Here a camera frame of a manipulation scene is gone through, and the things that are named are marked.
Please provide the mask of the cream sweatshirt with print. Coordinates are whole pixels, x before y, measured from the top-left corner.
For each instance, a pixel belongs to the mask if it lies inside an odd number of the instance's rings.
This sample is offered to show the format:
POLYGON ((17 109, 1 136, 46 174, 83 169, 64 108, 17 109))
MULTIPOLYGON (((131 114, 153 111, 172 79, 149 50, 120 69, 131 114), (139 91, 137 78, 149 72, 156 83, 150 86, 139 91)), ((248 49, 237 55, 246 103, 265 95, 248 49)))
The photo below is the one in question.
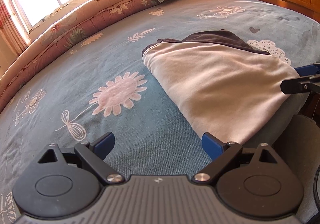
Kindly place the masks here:
POLYGON ((229 31, 160 39, 142 61, 195 133, 222 142, 274 142, 306 99, 281 92, 297 76, 290 64, 229 31))

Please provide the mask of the pink striped curtain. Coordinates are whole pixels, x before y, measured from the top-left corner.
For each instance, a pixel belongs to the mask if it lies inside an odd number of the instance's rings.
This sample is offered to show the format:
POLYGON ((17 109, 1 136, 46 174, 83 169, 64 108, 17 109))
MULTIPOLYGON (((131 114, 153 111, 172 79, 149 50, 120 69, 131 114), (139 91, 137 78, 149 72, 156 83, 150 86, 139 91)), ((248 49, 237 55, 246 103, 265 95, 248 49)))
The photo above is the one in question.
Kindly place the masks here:
POLYGON ((12 52, 15 56, 21 55, 22 52, 52 24, 79 7, 81 4, 84 4, 86 1, 88 0, 74 0, 64 8, 59 8, 45 19, 44 22, 41 22, 40 25, 36 26, 34 30, 28 32, 21 22, 21 18, 12 1, 3 0, 1 15, 4 16, 4 19, 1 24, 4 26, 6 41, 12 52))

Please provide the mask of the pink folded quilt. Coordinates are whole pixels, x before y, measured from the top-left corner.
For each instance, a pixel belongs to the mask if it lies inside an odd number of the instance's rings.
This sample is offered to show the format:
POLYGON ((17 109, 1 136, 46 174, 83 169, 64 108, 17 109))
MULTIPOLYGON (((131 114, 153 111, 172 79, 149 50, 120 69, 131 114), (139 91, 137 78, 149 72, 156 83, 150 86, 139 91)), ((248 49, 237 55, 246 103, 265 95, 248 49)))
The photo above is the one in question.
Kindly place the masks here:
POLYGON ((158 4, 157 0, 89 0, 39 36, 1 78, 1 108, 43 68, 82 40, 158 4))

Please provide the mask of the blue floral bed sheet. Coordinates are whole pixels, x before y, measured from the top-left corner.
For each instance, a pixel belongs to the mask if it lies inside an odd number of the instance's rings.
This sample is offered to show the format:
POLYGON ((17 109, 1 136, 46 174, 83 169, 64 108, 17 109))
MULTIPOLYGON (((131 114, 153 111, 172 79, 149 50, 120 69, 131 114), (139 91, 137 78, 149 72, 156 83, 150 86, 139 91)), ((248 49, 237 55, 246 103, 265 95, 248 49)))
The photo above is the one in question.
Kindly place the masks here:
POLYGON ((270 43, 293 67, 319 60, 319 24, 256 0, 139 0, 138 11, 84 27, 51 63, 35 61, 1 112, 1 223, 19 216, 12 186, 48 144, 72 147, 106 132, 106 161, 124 175, 193 175, 210 162, 175 104, 142 62, 161 38, 225 29, 247 43, 270 43))

